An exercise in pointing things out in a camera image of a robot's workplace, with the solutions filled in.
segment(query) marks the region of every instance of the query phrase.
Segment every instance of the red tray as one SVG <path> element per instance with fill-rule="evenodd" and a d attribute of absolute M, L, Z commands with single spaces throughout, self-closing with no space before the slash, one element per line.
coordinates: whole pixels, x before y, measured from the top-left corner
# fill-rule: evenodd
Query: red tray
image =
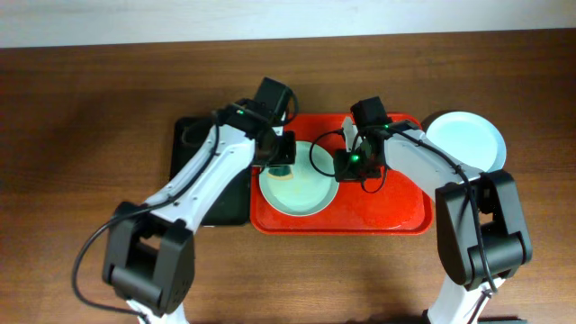
<path fill-rule="evenodd" d="M 296 140 L 314 141 L 320 134 L 341 128 L 348 113 L 299 114 L 285 127 L 296 132 Z M 405 113 L 389 113 L 396 121 L 418 121 Z M 332 156 L 345 147 L 338 135 L 329 135 L 319 145 Z M 380 180 L 366 182 L 373 190 Z M 323 211 L 307 217 L 285 215 L 266 202 L 258 178 L 252 178 L 250 220 L 266 234 L 282 235 L 418 235 L 432 224 L 432 201 L 406 176 L 388 172 L 379 193 L 365 193 L 360 184 L 342 183 L 336 197 Z"/>

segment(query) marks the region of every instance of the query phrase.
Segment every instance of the white plate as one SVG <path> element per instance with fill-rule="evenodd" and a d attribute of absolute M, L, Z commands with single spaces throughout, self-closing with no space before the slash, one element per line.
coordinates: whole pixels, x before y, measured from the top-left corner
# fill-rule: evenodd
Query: white plate
<path fill-rule="evenodd" d="M 489 121 L 470 112 L 449 112 L 432 121 L 426 136 L 446 153 L 471 167 L 502 169 L 506 143 Z"/>
<path fill-rule="evenodd" d="M 259 177 L 260 190 L 266 201 L 277 211 L 290 216 L 311 216 L 326 208 L 338 192 L 338 182 L 314 170 L 310 163 L 311 143 L 296 142 L 296 161 L 292 169 L 293 178 L 274 179 L 264 170 Z M 314 164 L 322 171 L 333 174 L 332 156 L 322 147 L 314 146 Z"/>

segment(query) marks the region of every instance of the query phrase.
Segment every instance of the white wall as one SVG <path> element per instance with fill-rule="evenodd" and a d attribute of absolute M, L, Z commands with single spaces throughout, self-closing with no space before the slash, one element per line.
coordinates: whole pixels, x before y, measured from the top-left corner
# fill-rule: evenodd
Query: white wall
<path fill-rule="evenodd" d="M 576 0 L 0 0 L 0 47 L 576 27 Z"/>

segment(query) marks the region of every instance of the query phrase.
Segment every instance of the wooden table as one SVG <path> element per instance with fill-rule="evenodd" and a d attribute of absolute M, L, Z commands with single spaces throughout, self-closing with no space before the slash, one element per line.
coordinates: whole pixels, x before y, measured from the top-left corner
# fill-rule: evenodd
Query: wooden table
<path fill-rule="evenodd" d="M 0 321 L 135 323 L 70 289 L 86 237 L 121 200 L 167 181 L 174 122 L 282 80 L 306 112 L 379 95 L 424 119 L 479 113 L 502 132 L 534 259 L 484 316 L 576 321 L 576 31 L 392 35 L 53 49 L 3 49 Z M 276 237 L 202 229 L 185 300 L 193 322 L 343 323 L 419 315 L 444 271 L 436 229 L 418 237 Z M 100 279 L 104 240 L 81 269 L 92 299 L 123 306 Z"/>

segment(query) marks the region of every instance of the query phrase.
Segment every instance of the robotic arm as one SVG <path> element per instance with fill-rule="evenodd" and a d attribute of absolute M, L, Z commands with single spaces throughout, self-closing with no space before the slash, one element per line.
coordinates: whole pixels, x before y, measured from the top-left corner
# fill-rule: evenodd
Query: robotic arm
<path fill-rule="evenodd" d="M 145 202 L 158 207 L 110 228 L 103 280 L 146 315 L 141 323 L 187 323 L 182 301 L 194 279 L 194 233 L 228 182 L 252 165 L 293 164 L 294 134 L 281 130 L 291 120 L 286 107 L 292 96 L 288 87 L 265 78 L 254 100 L 219 111 L 196 155 Z M 436 147 L 424 132 L 409 121 L 392 123 L 379 98 L 357 103 L 352 114 L 355 125 L 345 121 L 343 127 L 346 149 L 334 157 L 337 181 L 363 182 L 387 167 L 435 200 L 438 252 L 447 277 L 425 319 L 433 324 L 475 323 L 494 287 L 532 256 L 514 180 L 502 170 L 485 174 L 446 154 L 470 181 L 478 208 L 494 215 L 493 222 L 481 227 L 482 247 L 474 234 L 468 186 L 446 160 L 425 149 Z M 112 219 L 138 208 L 123 202 Z M 161 238 L 158 248 L 143 241 L 151 236 Z"/>

